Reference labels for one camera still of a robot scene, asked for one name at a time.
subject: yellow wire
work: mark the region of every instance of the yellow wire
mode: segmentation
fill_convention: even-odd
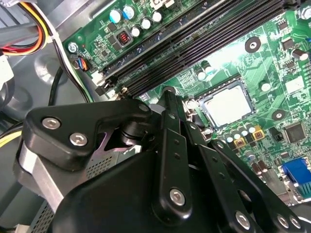
[[[15,138],[21,136],[21,131],[17,131],[15,133],[9,134],[2,139],[0,139],[0,148],[3,147],[5,144],[9,143],[10,141],[14,140]]]
[[[48,33],[48,29],[47,27],[45,26],[44,22],[42,21],[41,17],[38,16],[38,14],[36,14],[36,12],[34,12],[28,5],[27,3],[25,2],[21,2],[20,3],[30,14],[32,14],[37,20],[38,22],[40,23],[40,25],[42,26],[43,28],[43,33],[45,34],[45,41],[44,41],[44,44],[43,44],[43,47],[42,49],[46,46],[47,44],[47,41],[48,41],[48,38],[49,38],[49,33]],[[27,55],[29,53],[32,53],[36,50],[37,48],[33,47],[31,48],[30,50],[26,51],[26,52],[17,52],[17,53],[14,53],[14,52],[5,52],[6,55],[12,55],[12,56],[21,56],[21,55]]]
[[[49,38],[49,32],[48,32],[48,29],[47,27],[45,26],[45,23],[42,21],[41,17],[33,11],[33,9],[31,9],[27,3],[25,2],[21,2],[20,3],[23,7],[25,7],[27,9],[27,11],[29,11],[30,14],[32,14],[37,20],[38,22],[41,24],[42,28],[43,28],[43,31],[44,31],[44,34],[45,34],[45,42],[44,42],[44,45],[42,48],[44,48],[48,42],[48,38]]]

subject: motherboard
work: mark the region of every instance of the motherboard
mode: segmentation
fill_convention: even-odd
[[[285,203],[311,198],[310,2],[117,0],[64,45],[99,95],[156,104],[172,91],[206,141],[227,143]]]

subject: cpu socket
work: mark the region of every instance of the cpu socket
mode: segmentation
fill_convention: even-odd
[[[199,103],[215,129],[251,115],[254,111],[249,95],[240,80],[217,87]]]

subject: capacitor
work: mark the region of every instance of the capacitor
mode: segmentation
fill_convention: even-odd
[[[300,50],[300,49],[295,49],[295,50],[293,50],[292,56],[293,56],[294,58],[299,59],[300,61],[305,61],[305,60],[307,60],[307,59],[309,58],[308,53],[307,53],[307,52],[304,52],[304,51],[302,51],[302,50]]]
[[[245,152],[245,156],[247,156],[249,161],[254,161],[256,159],[256,155],[250,150]]]
[[[267,92],[271,89],[271,84],[265,80],[260,82],[259,85],[260,85],[260,89],[264,92]]]
[[[311,18],[311,6],[307,6],[307,7],[302,9],[301,18],[305,19],[305,20]]]
[[[141,28],[144,30],[148,30],[151,28],[151,24],[152,24],[151,20],[148,17],[145,17],[141,21]]]
[[[153,22],[159,23],[162,21],[162,19],[163,19],[163,15],[159,11],[153,12],[153,14],[152,14]]]
[[[225,133],[225,134],[224,134],[224,137],[225,137],[225,139],[226,139],[226,141],[227,141],[228,143],[233,142],[233,137],[232,137],[231,134]]]
[[[261,169],[259,168],[258,164],[253,163],[253,164],[251,164],[251,167],[252,167],[253,171],[256,173],[256,175],[259,176],[262,174]]]
[[[200,81],[203,81],[206,77],[204,70],[201,68],[197,69],[195,73],[196,73],[196,76],[198,77],[198,80]]]
[[[135,16],[135,9],[133,6],[125,6],[123,8],[123,17],[127,20],[131,20]]]
[[[264,161],[259,160],[258,161],[258,166],[262,170],[262,172],[267,172],[268,171],[267,165],[265,164]]]
[[[109,19],[113,23],[120,23],[122,20],[122,12],[120,10],[113,9],[110,11]]]
[[[221,140],[222,142],[226,143],[225,138],[223,136],[218,136],[217,138],[218,140]]]
[[[131,35],[132,37],[139,37],[141,34],[141,29],[139,26],[133,26],[131,28]]]
[[[239,134],[239,131],[237,130],[231,130],[231,134],[233,135],[235,140],[238,140],[241,138],[241,135]]]
[[[256,131],[254,125],[251,124],[251,123],[246,123],[245,126],[246,126],[247,130],[248,130],[250,133],[254,133],[254,132]]]
[[[239,126],[238,131],[243,137],[245,137],[248,134],[248,131],[246,130],[244,126]]]

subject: screw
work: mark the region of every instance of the screw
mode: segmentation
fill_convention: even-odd
[[[169,117],[175,119],[175,116],[172,113],[169,113]]]
[[[178,206],[183,206],[186,202],[184,194],[176,188],[170,191],[170,198]]]
[[[296,218],[294,218],[293,216],[290,216],[290,221],[292,222],[292,224],[297,227],[298,229],[301,228],[301,225],[299,224],[299,222],[296,220]]]
[[[285,228],[289,228],[288,222],[282,215],[277,215],[278,221],[281,223],[281,225]]]
[[[249,230],[251,228],[251,224],[249,223],[249,220],[247,217],[240,211],[237,211],[235,213],[235,218],[237,219],[238,223],[246,230]]]
[[[49,130],[56,130],[60,127],[60,122],[53,117],[47,117],[43,119],[42,125]]]
[[[217,142],[218,147],[220,147],[221,149],[224,148],[223,144],[221,142]]]
[[[146,105],[144,105],[144,104],[140,104],[140,105],[139,105],[139,108],[140,108],[141,110],[143,110],[144,112],[148,112],[148,111],[149,111],[149,108],[148,108]]]
[[[87,137],[82,133],[73,133],[69,137],[70,142],[77,147],[82,147],[87,144]]]
[[[76,53],[79,50],[79,47],[77,45],[77,43],[75,42],[70,42],[68,44],[68,51],[71,53]]]
[[[208,134],[208,135],[210,135],[210,134],[213,133],[213,130],[212,130],[211,128],[207,128],[207,129],[205,130],[205,133]]]
[[[191,127],[192,129],[196,130],[196,125],[195,125],[195,124],[190,123],[190,127]]]

